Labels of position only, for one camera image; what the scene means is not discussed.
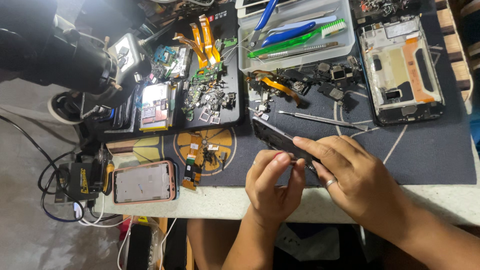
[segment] silver ring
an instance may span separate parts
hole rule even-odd
[[[334,176],[332,180],[328,181],[326,184],[325,184],[325,188],[328,188],[331,184],[335,183],[335,182],[338,182],[338,180],[336,179],[336,177]]]

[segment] clear plastic tray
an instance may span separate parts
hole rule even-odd
[[[260,19],[261,14],[253,16],[252,18],[248,18],[248,20],[239,20],[240,28],[238,32],[238,40],[240,45],[238,50],[240,70],[246,75],[247,72],[252,72],[255,70],[272,71],[277,68],[287,68],[314,61],[347,55],[351,51],[353,44],[355,44],[355,33],[353,32],[353,25],[348,0],[299,0],[298,2],[278,7],[278,12],[274,12],[272,14],[265,29],[280,26],[282,25],[282,22],[298,18],[300,16],[305,16],[320,11],[334,10],[337,7],[338,9],[334,13],[329,14],[328,16],[335,15],[337,16],[337,20],[345,19],[347,29],[326,38],[322,38],[320,34],[314,35],[305,43],[305,46],[319,45],[333,41],[337,41],[339,44],[345,44],[345,46],[291,57],[263,60],[263,63],[258,59],[248,58],[247,54],[249,53],[249,51],[244,48],[248,48],[248,40],[250,39],[250,37],[248,37],[248,39],[246,40],[244,39],[253,32],[254,28],[258,24],[258,20]]]

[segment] hand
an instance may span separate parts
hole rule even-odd
[[[251,201],[247,214],[262,227],[278,226],[300,204],[305,186],[304,159],[293,166],[288,186],[275,187],[290,162],[286,152],[262,150],[247,173],[245,191]]]
[[[328,187],[333,201],[353,220],[389,240],[403,237],[413,224],[413,203],[404,195],[382,161],[348,136],[331,136],[312,141],[295,137],[296,146],[322,164],[313,162],[318,177],[326,183],[334,176],[338,183]]]

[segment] blue-handled pliers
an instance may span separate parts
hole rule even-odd
[[[252,38],[250,39],[249,45],[251,49],[258,49],[260,47],[260,44],[258,42],[260,38],[260,34],[262,33],[262,29],[267,25],[267,22],[270,19],[270,16],[272,15],[273,10],[275,9],[277,3],[278,3],[278,0],[270,0],[268,2],[264,13],[260,17],[260,20],[258,21],[258,24],[254,29]],[[310,24],[306,24],[280,34],[269,36],[262,43],[262,47],[268,46],[273,43],[289,40],[294,37],[298,37],[304,34],[305,32],[309,31],[310,29],[312,29],[314,26],[315,26],[314,23],[313,24],[310,23]]]

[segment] spudger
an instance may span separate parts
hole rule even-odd
[[[297,112],[292,113],[292,112],[286,112],[286,111],[282,111],[282,110],[279,110],[277,112],[282,113],[282,114],[288,114],[288,115],[291,115],[293,117],[298,117],[298,118],[302,118],[302,119],[306,119],[306,120],[311,120],[311,121],[317,121],[317,122],[322,122],[322,123],[327,123],[327,124],[332,124],[332,125],[346,126],[346,127],[354,127],[354,128],[358,128],[358,129],[363,130],[363,131],[368,130],[367,125],[352,124],[352,123],[348,123],[348,122],[342,122],[342,121],[332,120],[332,119],[318,117],[318,116],[311,116],[311,115],[308,115],[308,114],[297,113]]]

